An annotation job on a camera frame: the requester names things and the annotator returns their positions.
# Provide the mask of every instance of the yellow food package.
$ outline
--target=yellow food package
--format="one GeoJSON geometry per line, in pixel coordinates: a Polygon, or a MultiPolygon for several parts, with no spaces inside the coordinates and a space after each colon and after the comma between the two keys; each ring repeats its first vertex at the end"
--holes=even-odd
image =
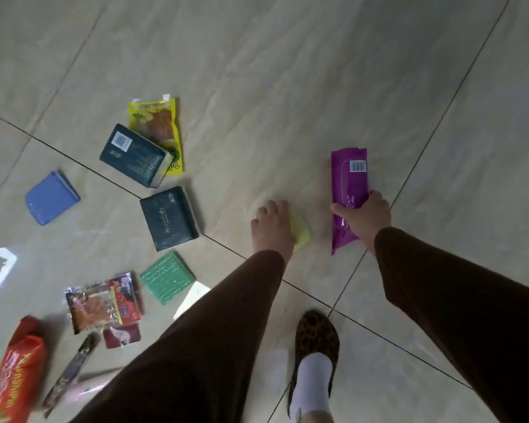
{"type": "Polygon", "coordinates": [[[160,101],[129,104],[129,129],[167,150],[173,157],[166,175],[181,174],[182,147],[176,127],[176,99],[164,95],[160,101]]]}

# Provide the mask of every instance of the leopard print shoe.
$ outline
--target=leopard print shoe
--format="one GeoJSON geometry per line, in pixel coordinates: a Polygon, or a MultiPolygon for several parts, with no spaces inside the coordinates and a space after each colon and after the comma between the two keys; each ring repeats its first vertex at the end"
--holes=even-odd
{"type": "Polygon", "coordinates": [[[296,365],[294,366],[294,372],[290,380],[290,390],[288,391],[288,418],[290,418],[290,404],[292,403],[292,394],[296,387],[299,364],[303,358],[316,352],[323,353],[331,359],[333,364],[328,386],[328,394],[331,396],[333,376],[339,360],[339,336],[327,316],[317,310],[308,310],[303,314],[296,328],[296,365]]]}

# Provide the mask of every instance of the purple package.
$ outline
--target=purple package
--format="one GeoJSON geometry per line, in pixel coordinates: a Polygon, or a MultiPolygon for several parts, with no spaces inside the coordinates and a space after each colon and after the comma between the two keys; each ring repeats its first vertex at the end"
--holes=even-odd
{"type": "MultiPolygon", "coordinates": [[[[333,202],[359,208],[368,199],[367,149],[344,148],[331,152],[331,192],[333,202]]],[[[337,249],[359,239],[346,220],[333,215],[331,255],[337,249]]]]}

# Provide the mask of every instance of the blue package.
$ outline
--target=blue package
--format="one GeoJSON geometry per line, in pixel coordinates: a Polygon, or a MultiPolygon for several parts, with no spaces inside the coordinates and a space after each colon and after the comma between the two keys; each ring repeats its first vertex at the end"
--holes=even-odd
{"type": "Polygon", "coordinates": [[[28,191],[25,204],[39,225],[44,226],[80,199],[61,171],[53,171],[28,191]]]}

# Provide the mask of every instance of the hand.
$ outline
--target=hand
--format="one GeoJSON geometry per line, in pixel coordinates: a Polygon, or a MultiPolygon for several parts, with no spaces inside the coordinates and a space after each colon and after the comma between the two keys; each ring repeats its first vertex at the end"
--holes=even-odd
{"type": "Polygon", "coordinates": [[[390,204],[380,192],[371,191],[368,200],[359,209],[353,209],[332,203],[331,212],[339,215],[349,223],[351,231],[356,234],[374,256],[374,238],[384,228],[391,226],[392,215],[390,204]]]}
{"type": "Polygon", "coordinates": [[[288,264],[296,239],[290,232],[290,214],[288,202],[282,200],[279,205],[269,200],[266,206],[257,210],[257,218],[251,221],[253,252],[272,249],[278,251],[288,264]]]}

